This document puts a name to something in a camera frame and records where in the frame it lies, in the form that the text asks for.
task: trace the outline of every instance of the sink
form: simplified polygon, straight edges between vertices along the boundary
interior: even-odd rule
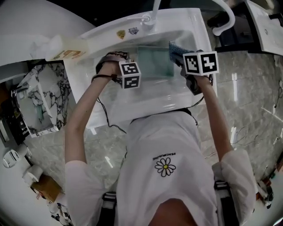
[[[136,34],[129,29],[135,28]],[[125,31],[121,39],[117,34]],[[168,48],[169,41],[188,50],[211,51],[208,34],[197,8],[175,8],[159,10],[155,27],[147,30],[138,21],[121,18],[99,26],[80,36],[87,40],[89,54],[82,60],[64,60],[65,69],[76,102],[91,83],[96,74],[95,67],[101,57],[109,51],[128,51],[130,57],[137,61],[138,46],[157,46]],[[143,78],[139,89],[123,90],[110,82],[100,100],[106,106],[110,124],[144,117],[151,114],[189,107],[200,100],[202,95],[194,96],[180,75],[180,68],[174,65],[172,78]],[[96,103],[87,128],[95,128],[107,124],[104,111]]]

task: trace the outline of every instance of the white cube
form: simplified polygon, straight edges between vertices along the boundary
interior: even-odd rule
[[[138,64],[136,62],[127,63],[125,61],[120,61],[119,66],[122,73],[122,88],[139,88],[142,74]]]
[[[217,52],[198,52],[183,54],[186,74],[210,75],[219,73]]]

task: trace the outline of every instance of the brown box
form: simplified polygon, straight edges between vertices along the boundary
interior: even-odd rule
[[[42,175],[39,182],[34,182],[31,187],[41,192],[51,202],[56,200],[62,189],[52,177],[46,175]]]

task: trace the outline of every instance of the faucet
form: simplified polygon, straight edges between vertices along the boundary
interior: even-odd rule
[[[223,0],[212,0],[216,4],[220,5],[228,14],[229,16],[229,22],[227,24],[224,24],[221,27],[215,27],[212,32],[214,35],[219,36],[221,33],[231,27],[235,24],[235,15],[231,8],[223,1]],[[161,0],[154,0],[153,10],[151,13],[146,13],[143,16],[140,17],[129,17],[127,20],[137,20],[141,21],[141,24],[147,29],[151,30],[155,23],[156,23],[156,15],[157,11],[159,9]]]

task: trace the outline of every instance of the logo decal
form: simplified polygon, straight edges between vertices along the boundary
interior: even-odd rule
[[[160,161],[156,162],[155,169],[157,169],[158,173],[161,173],[162,177],[170,176],[173,171],[176,169],[176,166],[170,165],[171,159],[164,158],[160,159]]]
[[[133,27],[133,28],[130,28],[129,29],[129,32],[131,33],[131,34],[137,34],[138,33],[138,28],[137,27]]]
[[[125,35],[126,35],[126,31],[125,30],[119,30],[119,31],[117,31],[117,36],[120,38],[120,39],[124,39],[124,37],[125,37]]]

